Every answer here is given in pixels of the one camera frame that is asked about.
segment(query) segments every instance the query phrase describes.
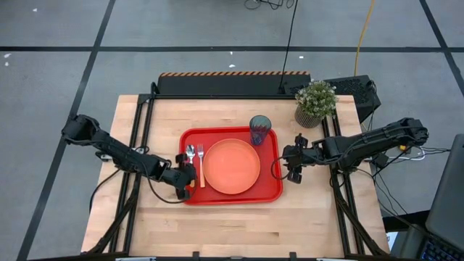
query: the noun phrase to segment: silver spoon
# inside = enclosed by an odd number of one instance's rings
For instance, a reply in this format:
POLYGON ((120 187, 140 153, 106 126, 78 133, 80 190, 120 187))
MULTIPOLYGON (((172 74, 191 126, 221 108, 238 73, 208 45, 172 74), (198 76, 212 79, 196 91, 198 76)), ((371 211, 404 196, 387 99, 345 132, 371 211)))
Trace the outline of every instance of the silver spoon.
POLYGON ((190 164, 193 164, 194 163, 194 157, 195 157, 195 147, 194 147, 194 145, 187 145, 186 153, 187 153, 187 157, 190 159, 190 164))

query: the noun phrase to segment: wooden tabletop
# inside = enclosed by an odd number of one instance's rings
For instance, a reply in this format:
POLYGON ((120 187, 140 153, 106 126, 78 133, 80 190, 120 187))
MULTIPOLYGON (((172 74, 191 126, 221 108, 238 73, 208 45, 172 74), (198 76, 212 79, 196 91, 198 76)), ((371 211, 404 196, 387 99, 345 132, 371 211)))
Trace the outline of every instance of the wooden tabletop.
MULTIPOLYGON (((111 135, 125 144, 131 137, 136 101, 137 96, 124 95, 117 103, 111 135)), ((273 124, 282 154, 285 145, 294 144, 298 133, 310 142, 323 138, 322 127, 306 129, 295 122, 295 108, 294 100, 155 100, 148 146, 150 153, 174 162, 179 138, 188 129, 247 126, 253 116, 265 115, 273 124)), ((137 145, 141 140, 145 110, 137 145)), ((351 136, 361 131, 352 96, 340 96, 337 111, 342 135, 351 136)), ((370 172, 366 163, 362 163, 360 169, 370 172)), ((114 170, 111 162, 103 163, 99 182, 114 170)), ((282 196, 271 203, 201 207, 165 204, 152 194, 143 178, 130 255, 190 257, 192 252, 200 251, 203 257, 288 257, 289 252, 296 252, 298 257, 343 257, 334 194, 328 184, 328 167, 306 167, 302 174, 301 184, 285 180, 282 196)), ((122 176, 114 177, 97 192, 83 251, 93 247, 113 221, 122 176)), ((361 172, 353 173, 351 179, 360 222, 388 252, 372 180, 361 172)), ((171 186, 153 184, 164 198, 176 200, 171 186)), ((348 219, 347 225, 351 250, 355 253, 348 219)), ((123 223, 118 249, 122 249, 124 233, 123 223)))

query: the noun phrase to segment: gray floor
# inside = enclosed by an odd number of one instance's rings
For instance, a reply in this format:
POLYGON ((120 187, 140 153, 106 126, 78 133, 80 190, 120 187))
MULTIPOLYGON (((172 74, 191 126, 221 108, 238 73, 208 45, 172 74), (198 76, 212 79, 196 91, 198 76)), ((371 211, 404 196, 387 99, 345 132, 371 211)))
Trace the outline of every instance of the gray floor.
MULTIPOLYGON (((356 46, 369 3, 301 0, 291 45, 356 46)), ((427 3, 448 46, 463 47, 464 3, 427 3)), ((0 1, 0 46, 92 46, 107 5, 108 0, 0 1)), ((292 9, 273 11, 265 4, 250 11, 242 0, 116 0, 101 45, 285 46, 291 15, 292 9)), ((379 0, 363 46, 439 47, 439 42, 419 0, 379 0)), ((3 260, 15 260, 90 53, 0 54, 0 253, 3 260)), ((464 54, 452 55, 464 69, 464 54)), ((280 70, 284 57, 277 51, 100 52, 79 113, 109 129, 117 97, 146 92, 162 72, 280 70)), ((352 75, 354 59, 353 52, 295 51, 287 68, 310 70, 316 79, 345 77, 352 75)), ((444 148, 463 131, 464 98, 443 53, 362 53, 358 73, 378 86, 382 106, 374 127, 417 117, 430 131, 427 145, 444 148)), ((382 176, 408 212, 426 210, 446 158, 392 165, 382 176)), ((79 253, 99 166, 93 149, 66 149, 30 259, 79 253)))

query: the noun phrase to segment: plant pot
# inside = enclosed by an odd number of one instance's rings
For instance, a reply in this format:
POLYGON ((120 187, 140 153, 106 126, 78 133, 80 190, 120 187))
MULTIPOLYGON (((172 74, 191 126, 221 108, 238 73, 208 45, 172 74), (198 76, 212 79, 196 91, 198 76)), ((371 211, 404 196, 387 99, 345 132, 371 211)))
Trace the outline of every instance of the plant pot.
POLYGON ((299 105, 297 107, 297 110, 295 111, 295 120, 304 128, 317 127, 319 123, 322 121, 318 117, 308 115, 306 112, 302 110, 302 108, 299 105))

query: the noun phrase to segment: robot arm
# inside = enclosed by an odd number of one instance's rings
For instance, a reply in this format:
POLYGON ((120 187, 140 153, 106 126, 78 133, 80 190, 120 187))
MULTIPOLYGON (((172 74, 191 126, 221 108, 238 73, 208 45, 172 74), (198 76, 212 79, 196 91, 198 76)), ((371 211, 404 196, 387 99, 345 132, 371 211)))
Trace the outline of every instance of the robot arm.
POLYGON ((287 161, 288 179, 301 183, 302 167, 307 165, 334 165, 344 173, 352 172, 368 157, 399 145, 422 146, 428 139, 427 128, 420 120, 404 118, 385 127, 355 136, 335 136, 313 141, 307 148, 307 139, 299 134, 295 146, 283 149, 287 161))
POLYGON ((94 146, 113 158, 118 168, 127 172, 141 173, 157 182, 164 182, 176 189, 179 199, 188 199, 185 187, 196 177, 193 165, 185 164, 185 154, 179 154, 175 161, 178 167, 171 168, 171 161, 157 155, 140 154, 120 141, 112 138, 99 127, 99 123, 85 115, 78 115, 62 129, 62 136, 68 144, 94 146))

